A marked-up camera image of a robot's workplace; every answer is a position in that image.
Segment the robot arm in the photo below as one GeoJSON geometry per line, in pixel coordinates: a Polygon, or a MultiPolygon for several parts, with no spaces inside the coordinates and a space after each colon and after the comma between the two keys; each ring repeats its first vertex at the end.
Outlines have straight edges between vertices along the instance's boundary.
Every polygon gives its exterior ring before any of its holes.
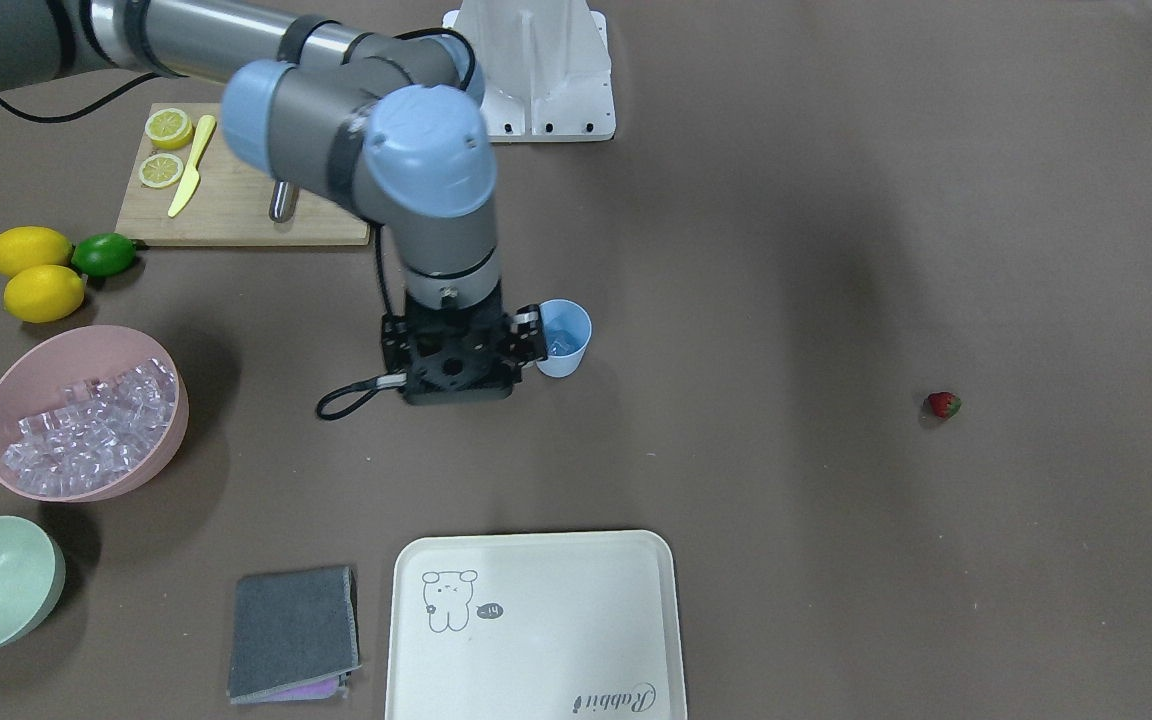
{"type": "Polygon", "coordinates": [[[385,305],[384,373],[321,397],[321,419],[387,389],[411,406],[508,397],[547,357],[540,306],[503,306],[497,159],[465,36],[242,1],[0,1],[0,94],[105,69],[221,83],[234,156],[391,233],[404,309],[385,305]]]}

